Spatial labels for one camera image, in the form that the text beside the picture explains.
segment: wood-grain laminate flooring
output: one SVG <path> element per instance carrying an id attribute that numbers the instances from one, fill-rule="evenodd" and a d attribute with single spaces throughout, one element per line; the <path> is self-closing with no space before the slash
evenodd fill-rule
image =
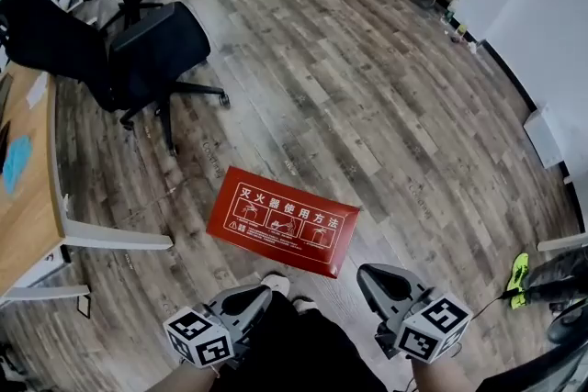
<path id="1" fill-rule="evenodd" d="M 177 308 L 272 269 L 340 324 L 390 390 L 411 374 L 373 340 L 379 320 L 356 284 L 366 262 L 401 264 L 478 311 L 502 292 L 521 251 L 578 230 L 560 171 L 545 171 L 522 123 L 525 102 L 484 51 L 452 44 L 438 15 L 408 0 L 180 0 L 207 31 L 208 63 L 187 80 L 223 86 L 175 96 L 180 154 L 153 108 L 135 130 L 86 88 L 59 87 L 58 154 L 70 216 L 171 235 L 167 252 L 78 250 L 46 284 L 88 283 L 73 300 L 15 303 L 2 324 L 45 386 L 142 392 L 177 364 L 161 323 Z M 114 2 L 79 12 L 103 22 Z M 337 280 L 277 265 L 205 233 L 229 165 L 362 208 Z M 545 306 L 495 303 L 457 357 L 474 380 L 543 351 Z"/>

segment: chair base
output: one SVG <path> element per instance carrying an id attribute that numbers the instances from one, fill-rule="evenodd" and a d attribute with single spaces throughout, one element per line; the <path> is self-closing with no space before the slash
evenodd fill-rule
<path id="1" fill-rule="evenodd" d="M 155 110 L 155 115 L 161 119 L 162 126 L 164 127 L 165 145 L 172 155 L 177 155 L 178 148 L 174 145 L 172 140 L 172 121 L 170 119 L 171 109 L 169 99 L 172 94 L 218 95 L 220 104 L 225 107 L 231 106 L 231 100 L 225 91 L 219 87 L 210 87 L 200 84 L 188 84 L 186 82 L 173 82 L 170 84 L 169 89 L 163 97 L 160 96 L 160 98 L 147 98 L 144 102 L 139 103 L 137 106 L 127 110 L 127 112 L 122 116 L 120 119 L 120 124 L 124 129 L 132 130 L 134 124 L 132 121 L 130 121 L 130 119 L 150 103 L 156 102 L 157 109 Z"/>
<path id="2" fill-rule="evenodd" d="M 141 20 L 141 9 L 158 8 L 160 6 L 164 6 L 164 4 L 160 2 L 143 2 L 143 0 L 124 0 L 124 3 L 119 4 L 119 11 L 99 31 L 102 35 L 106 36 L 108 28 L 122 17 L 125 18 L 124 29 L 127 29 L 130 25 L 138 23 Z"/>

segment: white shoe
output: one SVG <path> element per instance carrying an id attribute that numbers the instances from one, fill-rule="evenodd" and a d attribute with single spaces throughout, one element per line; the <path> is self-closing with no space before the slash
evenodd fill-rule
<path id="1" fill-rule="evenodd" d="M 311 310 L 313 308 L 316 308 L 317 310 L 319 309 L 317 303 L 309 297 L 298 297 L 294 299 L 294 302 L 292 302 L 292 306 L 294 306 L 294 309 L 296 309 L 296 311 L 299 314 L 302 314 L 307 310 Z"/>
<path id="2" fill-rule="evenodd" d="M 282 274 L 268 274 L 261 280 L 261 284 L 269 286 L 272 291 L 277 291 L 284 297 L 288 297 L 288 293 L 290 292 L 290 280 Z"/>

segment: blue object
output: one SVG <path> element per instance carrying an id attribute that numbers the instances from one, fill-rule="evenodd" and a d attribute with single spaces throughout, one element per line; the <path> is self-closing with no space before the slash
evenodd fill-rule
<path id="1" fill-rule="evenodd" d="M 32 151 L 33 146 L 28 136 L 18 138 L 8 147 L 8 155 L 4 162 L 2 174 L 4 176 L 4 186 L 9 195 L 12 195 L 12 192 L 15 191 L 18 178 L 25 170 Z"/>

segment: red booklet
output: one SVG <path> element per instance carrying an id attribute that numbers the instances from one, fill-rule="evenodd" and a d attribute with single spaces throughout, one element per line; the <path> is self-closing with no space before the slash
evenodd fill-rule
<path id="1" fill-rule="evenodd" d="M 359 208 L 230 167 L 207 233 L 277 262 L 336 278 Z"/>

